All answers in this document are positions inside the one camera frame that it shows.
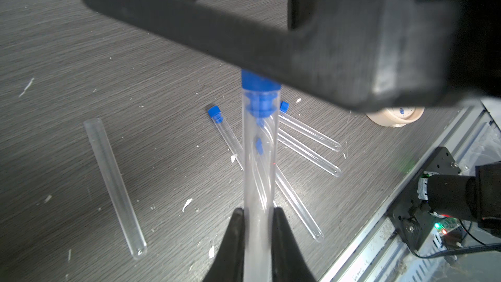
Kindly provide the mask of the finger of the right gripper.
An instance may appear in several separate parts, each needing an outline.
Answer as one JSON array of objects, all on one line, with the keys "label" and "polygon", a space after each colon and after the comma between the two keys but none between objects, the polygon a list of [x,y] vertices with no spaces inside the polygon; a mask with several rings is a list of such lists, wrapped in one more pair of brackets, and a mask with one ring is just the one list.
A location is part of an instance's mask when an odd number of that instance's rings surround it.
[{"label": "finger of the right gripper", "polygon": [[82,0],[99,14],[260,73],[289,86],[312,86],[293,60],[292,33],[191,0]]}]

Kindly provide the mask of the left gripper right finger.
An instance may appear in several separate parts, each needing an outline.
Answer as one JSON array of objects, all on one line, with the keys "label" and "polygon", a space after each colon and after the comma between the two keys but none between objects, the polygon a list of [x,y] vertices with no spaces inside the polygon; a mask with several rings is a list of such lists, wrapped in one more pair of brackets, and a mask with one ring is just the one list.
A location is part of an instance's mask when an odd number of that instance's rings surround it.
[{"label": "left gripper right finger", "polygon": [[316,281],[301,254],[285,212],[280,207],[273,210],[271,258],[273,282]]}]

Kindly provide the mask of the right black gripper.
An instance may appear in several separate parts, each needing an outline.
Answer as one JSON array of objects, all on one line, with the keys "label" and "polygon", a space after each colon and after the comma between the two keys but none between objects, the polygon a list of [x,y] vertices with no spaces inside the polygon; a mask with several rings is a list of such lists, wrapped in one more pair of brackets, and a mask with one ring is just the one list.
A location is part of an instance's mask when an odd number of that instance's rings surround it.
[{"label": "right black gripper", "polygon": [[287,82],[340,107],[500,96],[500,0],[289,0]]}]

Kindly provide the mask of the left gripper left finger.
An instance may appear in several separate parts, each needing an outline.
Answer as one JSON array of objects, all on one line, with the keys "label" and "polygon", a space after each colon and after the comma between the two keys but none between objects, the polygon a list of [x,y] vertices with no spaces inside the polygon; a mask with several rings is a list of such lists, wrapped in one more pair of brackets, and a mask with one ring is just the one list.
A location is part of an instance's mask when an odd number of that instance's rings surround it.
[{"label": "left gripper left finger", "polygon": [[245,257],[244,209],[236,208],[226,228],[218,253],[203,282],[243,281]]}]

